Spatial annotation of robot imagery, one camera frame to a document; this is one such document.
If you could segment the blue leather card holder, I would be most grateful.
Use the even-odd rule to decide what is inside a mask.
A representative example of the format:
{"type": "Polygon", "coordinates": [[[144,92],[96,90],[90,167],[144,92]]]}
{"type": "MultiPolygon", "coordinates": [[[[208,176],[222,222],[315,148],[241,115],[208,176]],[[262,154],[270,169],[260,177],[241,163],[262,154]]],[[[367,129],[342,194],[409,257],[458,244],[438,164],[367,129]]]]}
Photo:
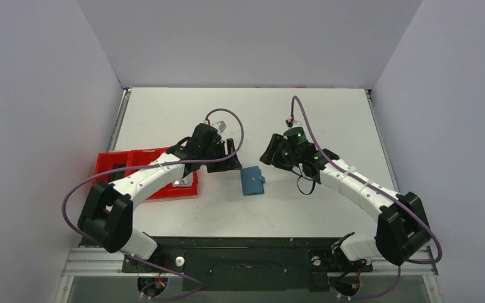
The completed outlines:
{"type": "Polygon", "coordinates": [[[259,166],[246,167],[241,169],[241,187],[244,196],[253,196],[265,193],[265,177],[259,166]]]}

